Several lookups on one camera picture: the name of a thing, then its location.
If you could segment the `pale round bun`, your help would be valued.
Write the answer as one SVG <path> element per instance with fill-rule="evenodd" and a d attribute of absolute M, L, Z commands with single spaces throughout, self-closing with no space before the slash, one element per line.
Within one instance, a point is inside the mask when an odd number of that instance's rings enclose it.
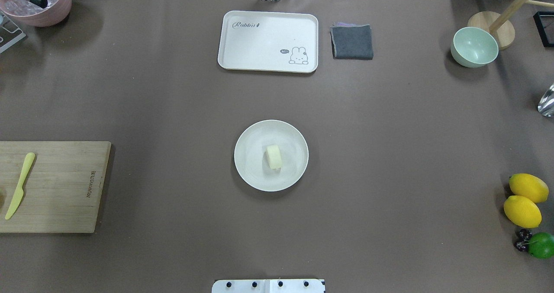
<path fill-rule="evenodd" d="M 266 157 L 270 169 L 277 170 L 283 166 L 279 145 L 273 144 L 266 147 Z"/>

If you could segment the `cream rectangular tray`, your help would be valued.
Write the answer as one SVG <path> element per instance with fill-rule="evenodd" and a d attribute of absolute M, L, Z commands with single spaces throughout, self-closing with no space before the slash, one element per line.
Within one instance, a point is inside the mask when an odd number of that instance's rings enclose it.
<path fill-rule="evenodd" d="M 224 69 L 308 74 L 318 55 L 314 15 L 232 10 L 223 17 L 217 61 Z"/>

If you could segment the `black tray with glasses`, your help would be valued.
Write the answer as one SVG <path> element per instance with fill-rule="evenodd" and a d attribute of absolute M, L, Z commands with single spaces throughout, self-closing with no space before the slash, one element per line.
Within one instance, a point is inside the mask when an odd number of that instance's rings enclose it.
<path fill-rule="evenodd" d="M 554 13 L 538 11 L 533 19 L 544 47 L 554 47 Z"/>

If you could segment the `white round plate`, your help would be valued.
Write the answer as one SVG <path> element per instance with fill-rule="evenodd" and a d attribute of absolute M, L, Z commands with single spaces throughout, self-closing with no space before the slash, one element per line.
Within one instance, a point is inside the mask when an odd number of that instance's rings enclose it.
<path fill-rule="evenodd" d="M 279 147 L 282 166 L 272 169 L 267 147 Z M 238 174 L 251 187 L 263 192 L 279 192 L 293 186 L 309 162 L 306 139 L 294 126 L 269 119 L 248 127 L 238 138 L 234 163 Z"/>

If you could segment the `dark grey folded cloth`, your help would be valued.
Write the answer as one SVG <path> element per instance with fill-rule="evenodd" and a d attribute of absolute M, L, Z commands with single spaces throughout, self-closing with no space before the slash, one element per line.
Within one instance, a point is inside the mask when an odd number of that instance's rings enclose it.
<path fill-rule="evenodd" d="M 372 60 L 374 50 L 372 28 L 369 24 L 337 23 L 330 27 L 334 58 Z"/>

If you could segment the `mint green bowl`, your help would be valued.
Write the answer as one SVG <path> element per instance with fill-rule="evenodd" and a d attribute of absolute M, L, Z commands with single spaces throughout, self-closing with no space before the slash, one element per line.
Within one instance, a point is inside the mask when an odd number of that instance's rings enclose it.
<path fill-rule="evenodd" d="M 490 33 L 477 27 L 464 27 L 453 36 L 450 52 L 465 68 L 480 68 L 496 60 L 500 49 Z"/>

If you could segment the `wooden cutting board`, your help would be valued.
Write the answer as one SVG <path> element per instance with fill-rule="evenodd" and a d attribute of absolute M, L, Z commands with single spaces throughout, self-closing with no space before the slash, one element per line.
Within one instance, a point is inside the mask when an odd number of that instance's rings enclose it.
<path fill-rule="evenodd" d="M 93 233 L 111 151 L 108 141 L 2 141 L 2 233 Z M 24 159 L 35 157 L 22 200 L 6 219 Z"/>

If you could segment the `yellow plastic knife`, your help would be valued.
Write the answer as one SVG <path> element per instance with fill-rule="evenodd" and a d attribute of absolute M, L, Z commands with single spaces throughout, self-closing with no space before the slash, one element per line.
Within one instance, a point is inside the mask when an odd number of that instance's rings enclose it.
<path fill-rule="evenodd" d="M 10 205 L 8 206 L 8 210 L 6 211 L 6 214 L 4 217 L 5 220 L 10 220 L 10 218 L 12 218 L 12 216 L 18 210 L 20 203 L 22 202 L 22 199 L 24 196 L 23 186 L 26 182 L 26 178 L 35 161 L 35 158 L 36 158 L 36 154 L 33 152 L 29 152 L 25 156 L 24 162 L 22 164 L 22 169 L 20 171 L 19 179 L 18 179 L 18 182 L 16 183 L 16 188 L 12 196 L 12 200 L 10 202 Z"/>

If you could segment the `wooden cup tree stand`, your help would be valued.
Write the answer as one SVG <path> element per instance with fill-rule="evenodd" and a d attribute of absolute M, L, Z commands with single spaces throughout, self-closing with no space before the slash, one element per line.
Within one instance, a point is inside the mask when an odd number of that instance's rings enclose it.
<path fill-rule="evenodd" d="M 496 40 L 499 50 L 505 50 L 515 40 L 515 29 L 510 18 L 518 11 L 524 4 L 532 4 L 544 7 L 553 7 L 552 3 L 546 3 L 534 0 L 514 0 L 504 10 L 503 13 L 498 14 L 492 11 L 482 11 L 474 14 L 467 22 L 467 26 L 483 29 L 490 33 Z"/>

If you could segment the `yellow lemon far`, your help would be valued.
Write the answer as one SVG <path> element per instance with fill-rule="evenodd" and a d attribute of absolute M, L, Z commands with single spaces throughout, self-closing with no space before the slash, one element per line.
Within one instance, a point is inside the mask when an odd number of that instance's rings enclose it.
<path fill-rule="evenodd" d="M 548 199 L 548 185 L 534 175 L 526 173 L 513 174 L 509 178 L 509 186 L 513 194 L 524 196 L 534 203 L 543 203 Z"/>

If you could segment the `yellow lemon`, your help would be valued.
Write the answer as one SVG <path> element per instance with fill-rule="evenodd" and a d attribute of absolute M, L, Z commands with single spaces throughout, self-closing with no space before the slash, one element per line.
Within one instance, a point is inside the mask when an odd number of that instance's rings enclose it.
<path fill-rule="evenodd" d="M 509 178 L 509 186 L 513 194 L 524 196 L 534 203 L 543 203 L 548 199 L 548 185 L 534 175 L 526 173 L 513 174 Z"/>
<path fill-rule="evenodd" d="M 503 208 L 507 218 L 522 228 L 537 228 L 542 222 L 539 207 L 524 196 L 509 196 L 505 200 Z"/>

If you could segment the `yellow lemon near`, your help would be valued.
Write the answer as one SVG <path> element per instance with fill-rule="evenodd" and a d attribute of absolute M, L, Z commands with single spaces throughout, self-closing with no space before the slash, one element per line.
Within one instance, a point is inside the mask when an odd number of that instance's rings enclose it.
<path fill-rule="evenodd" d="M 537 228 L 542 222 L 539 207 L 524 196 L 509 196 L 505 200 L 503 208 L 507 218 L 522 228 Z"/>

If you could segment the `pink bowl with ice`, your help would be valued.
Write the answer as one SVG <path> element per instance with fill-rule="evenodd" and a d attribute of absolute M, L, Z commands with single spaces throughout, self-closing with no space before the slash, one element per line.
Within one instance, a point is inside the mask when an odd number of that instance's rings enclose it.
<path fill-rule="evenodd" d="M 46 0 L 42 8 L 28 0 L 1 0 L 1 11 L 11 19 L 34 27 L 61 23 L 71 12 L 72 0 Z"/>

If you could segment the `dark cherries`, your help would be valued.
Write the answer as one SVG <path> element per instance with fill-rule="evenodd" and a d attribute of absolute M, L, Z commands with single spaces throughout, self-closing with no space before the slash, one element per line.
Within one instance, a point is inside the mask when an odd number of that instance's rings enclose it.
<path fill-rule="evenodd" d="M 529 242 L 532 238 L 532 231 L 529 229 L 520 229 L 516 233 L 516 240 L 514 242 L 514 247 L 521 252 L 529 251 Z"/>

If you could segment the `metal scoop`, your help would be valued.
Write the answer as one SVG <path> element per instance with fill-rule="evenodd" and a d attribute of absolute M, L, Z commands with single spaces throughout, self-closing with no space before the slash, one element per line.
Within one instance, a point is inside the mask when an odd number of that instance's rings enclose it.
<path fill-rule="evenodd" d="M 538 112 L 544 117 L 553 117 L 554 115 L 554 84 L 543 94 L 538 103 Z"/>

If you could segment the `white cup rack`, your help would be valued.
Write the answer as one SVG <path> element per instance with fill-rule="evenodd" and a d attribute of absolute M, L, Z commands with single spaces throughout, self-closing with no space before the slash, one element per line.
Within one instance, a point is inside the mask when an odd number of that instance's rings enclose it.
<path fill-rule="evenodd" d="M 26 38 L 26 33 L 4 13 L 0 13 L 0 53 Z"/>

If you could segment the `green lime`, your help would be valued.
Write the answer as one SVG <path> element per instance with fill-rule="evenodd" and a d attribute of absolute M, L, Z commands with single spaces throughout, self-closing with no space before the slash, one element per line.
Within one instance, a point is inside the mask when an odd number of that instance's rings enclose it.
<path fill-rule="evenodd" d="M 535 258 L 551 258 L 554 255 L 554 236 L 546 232 L 534 234 L 529 240 L 528 252 Z"/>

